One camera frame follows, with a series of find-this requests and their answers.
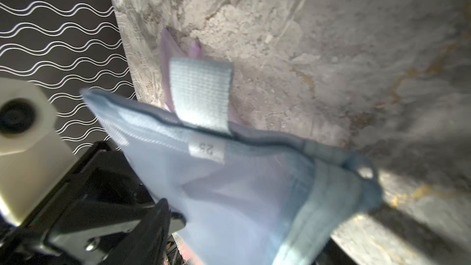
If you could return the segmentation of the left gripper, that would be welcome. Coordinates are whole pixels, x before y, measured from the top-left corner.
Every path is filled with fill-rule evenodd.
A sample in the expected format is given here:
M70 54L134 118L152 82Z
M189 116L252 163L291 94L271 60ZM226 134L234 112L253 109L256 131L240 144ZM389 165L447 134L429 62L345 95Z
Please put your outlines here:
M98 265L154 206L123 152L96 142L26 222L1 222L1 264ZM168 238L185 225L170 210Z

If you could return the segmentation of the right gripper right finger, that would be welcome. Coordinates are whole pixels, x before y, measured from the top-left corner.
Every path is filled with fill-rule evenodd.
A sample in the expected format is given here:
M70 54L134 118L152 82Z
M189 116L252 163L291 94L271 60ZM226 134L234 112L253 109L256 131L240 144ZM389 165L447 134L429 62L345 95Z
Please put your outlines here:
M314 265L357 265L357 263L330 239L315 259Z

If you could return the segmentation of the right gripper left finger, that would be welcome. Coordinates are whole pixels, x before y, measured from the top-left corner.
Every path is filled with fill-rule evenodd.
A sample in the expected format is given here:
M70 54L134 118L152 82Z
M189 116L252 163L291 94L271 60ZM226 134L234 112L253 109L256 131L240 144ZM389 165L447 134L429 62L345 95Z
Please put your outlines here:
M114 248L104 265L161 265L168 241L170 210L159 200L140 223Z

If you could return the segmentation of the blue trim pouch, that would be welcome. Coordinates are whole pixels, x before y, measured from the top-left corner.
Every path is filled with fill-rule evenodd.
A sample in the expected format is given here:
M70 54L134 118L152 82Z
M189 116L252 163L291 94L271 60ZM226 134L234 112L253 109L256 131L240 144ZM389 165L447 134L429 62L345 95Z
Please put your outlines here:
M378 208L359 154L229 121L230 63L173 58L174 112L103 90L82 98L156 199L186 219L205 265L309 265L331 233Z

